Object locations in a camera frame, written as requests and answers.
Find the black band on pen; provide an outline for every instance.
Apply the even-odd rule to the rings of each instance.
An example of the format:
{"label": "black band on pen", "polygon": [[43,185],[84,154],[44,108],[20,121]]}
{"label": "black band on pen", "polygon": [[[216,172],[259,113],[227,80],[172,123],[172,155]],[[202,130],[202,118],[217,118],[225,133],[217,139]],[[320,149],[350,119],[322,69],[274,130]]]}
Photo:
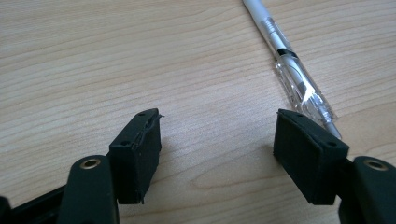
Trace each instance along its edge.
{"label": "black band on pen", "polygon": [[294,58],[298,58],[296,53],[294,53],[293,51],[290,51],[288,49],[279,49],[279,50],[277,50],[277,53],[279,54],[279,56],[289,54]]}

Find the transparent pen grip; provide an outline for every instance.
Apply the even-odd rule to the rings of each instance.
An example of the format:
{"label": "transparent pen grip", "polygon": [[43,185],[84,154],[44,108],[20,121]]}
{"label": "transparent pen grip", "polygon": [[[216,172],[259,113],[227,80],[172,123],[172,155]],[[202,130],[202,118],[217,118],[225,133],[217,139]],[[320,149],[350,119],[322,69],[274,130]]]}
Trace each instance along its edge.
{"label": "transparent pen grip", "polygon": [[276,70],[296,111],[319,124],[332,122],[335,119],[327,100],[298,58],[291,55],[279,56]]}

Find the light wood surface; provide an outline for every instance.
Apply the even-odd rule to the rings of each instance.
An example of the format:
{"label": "light wood surface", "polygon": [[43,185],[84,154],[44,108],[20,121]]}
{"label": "light wood surface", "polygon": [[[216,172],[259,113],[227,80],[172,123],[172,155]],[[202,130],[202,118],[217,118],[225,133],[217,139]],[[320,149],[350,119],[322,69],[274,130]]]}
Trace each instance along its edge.
{"label": "light wood surface", "polygon": [[[339,117],[349,158],[396,165],[396,2],[266,0]],[[0,194],[13,206],[158,107],[163,150],[121,223],[338,223],[272,155],[290,108],[242,1],[0,2]]]}

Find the wooden table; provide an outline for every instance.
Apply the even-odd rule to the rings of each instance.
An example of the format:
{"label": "wooden table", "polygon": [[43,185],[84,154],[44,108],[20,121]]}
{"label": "wooden table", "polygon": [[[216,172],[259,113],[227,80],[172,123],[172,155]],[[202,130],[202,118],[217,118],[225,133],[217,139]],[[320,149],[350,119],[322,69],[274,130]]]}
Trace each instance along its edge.
{"label": "wooden table", "polygon": [[[349,158],[396,165],[396,2],[264,1],[339,117]],[[242,1],[0,3],[0,194],[12,206],[106,154],[158,107],[163,150],[146,204],[121,223],[338,223],[273,156],[290,108]]]}

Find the pen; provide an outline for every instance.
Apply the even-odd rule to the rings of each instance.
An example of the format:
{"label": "pen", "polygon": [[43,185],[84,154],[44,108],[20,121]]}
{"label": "pen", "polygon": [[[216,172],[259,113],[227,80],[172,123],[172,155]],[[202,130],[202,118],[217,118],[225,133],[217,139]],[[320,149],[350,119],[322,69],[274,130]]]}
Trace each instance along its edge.
{"label": "pen", "polygon": [[341,139],[333,121],[329,103],[304,68],[289,41],[282,34],[261,0],[243,0],[262,36],[276,58],[276,70],[290,103],[298,112],[311,118],[335,137]]}

